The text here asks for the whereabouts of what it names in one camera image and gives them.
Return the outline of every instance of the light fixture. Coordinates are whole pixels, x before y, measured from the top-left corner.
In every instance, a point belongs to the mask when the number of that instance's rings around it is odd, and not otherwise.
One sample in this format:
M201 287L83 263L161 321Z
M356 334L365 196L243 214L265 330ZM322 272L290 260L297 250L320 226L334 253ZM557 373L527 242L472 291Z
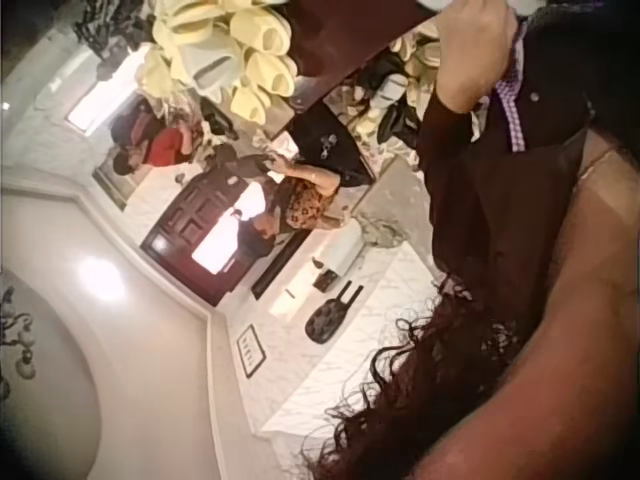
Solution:
M114 302L125 295L125 286L120 272L113 263L89 257L79 266L83 286L103 302Z
M136 91L136 71L149 48L150 45L141 46L124 59L109 80L98 82L69 113L67 121L86 136L91 135Z
M0 332L2 332L1 348L20 347L22 352L20 358L15 362L15 368L18 375L24 380L31 380L36 376L36 367L33 364L33 347L36 343L31 327L33 325L33 317L30 313L17 313L16 307L13 305L13 294L15 288L12 286L2 294L2 302L0 303ZM21 326L18 334L10 339L9 331L15 327ZM0 369L0 401L6 400L11 394L11 385L2 375Z

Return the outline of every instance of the picture frame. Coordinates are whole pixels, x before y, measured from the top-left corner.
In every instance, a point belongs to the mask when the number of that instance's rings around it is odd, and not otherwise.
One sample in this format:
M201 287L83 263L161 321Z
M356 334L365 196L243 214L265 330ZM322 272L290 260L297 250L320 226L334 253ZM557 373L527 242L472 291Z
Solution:
M236 341L242 369L247 378L251 378L267 359L267 355L258 339L253 325L242 332Z

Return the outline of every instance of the wooden door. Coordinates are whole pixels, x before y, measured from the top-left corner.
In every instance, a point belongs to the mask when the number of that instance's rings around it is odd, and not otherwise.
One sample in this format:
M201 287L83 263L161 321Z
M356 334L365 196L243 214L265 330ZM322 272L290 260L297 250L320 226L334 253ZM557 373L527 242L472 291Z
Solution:
M247 183L232 178L226 169L194 177L180 192L142 242L142 250L195 294L216 306L251 268L255 258L236 252L217 274L191 255L216 225L221 215L238 200Z

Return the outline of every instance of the bright window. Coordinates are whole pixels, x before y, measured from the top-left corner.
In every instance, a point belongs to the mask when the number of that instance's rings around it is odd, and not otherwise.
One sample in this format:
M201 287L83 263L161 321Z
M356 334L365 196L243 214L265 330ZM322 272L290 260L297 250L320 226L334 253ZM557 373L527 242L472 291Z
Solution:
M143 45L125 58L111 79L98 82L78 102L67 120L86 136L91 135L136 91L136 71L144 63L149 48L149 45Z
M264 212L264 194L259 183L250 183L235 205L222 214L191 258L216 274L229 262L238 249L238 220L231 216L234 210L242 211L242 220L248 220Z

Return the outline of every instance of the purple checkered collar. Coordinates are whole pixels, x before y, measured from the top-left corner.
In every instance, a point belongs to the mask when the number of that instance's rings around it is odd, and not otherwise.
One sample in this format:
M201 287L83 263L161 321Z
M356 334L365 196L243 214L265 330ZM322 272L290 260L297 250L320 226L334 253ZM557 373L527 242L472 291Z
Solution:
M516 99L522 87L522 79L524 78L524 43L523 38L527 30L532 26L537 27L544 23L547 19L552 19L555 14L562 12L591 12L602 7L603 2L588 2L577 5L572 4L554 4L538 10L525 23L520 26L520 30L516 35L514 47L512 50L512 59L509 69L505 76L496 83L495 91L500 98L500 103L504 108L507 121L509 123L509 136L511 139L512 152L524 152L527 144L522 133L522 124L518 108L516 107Z

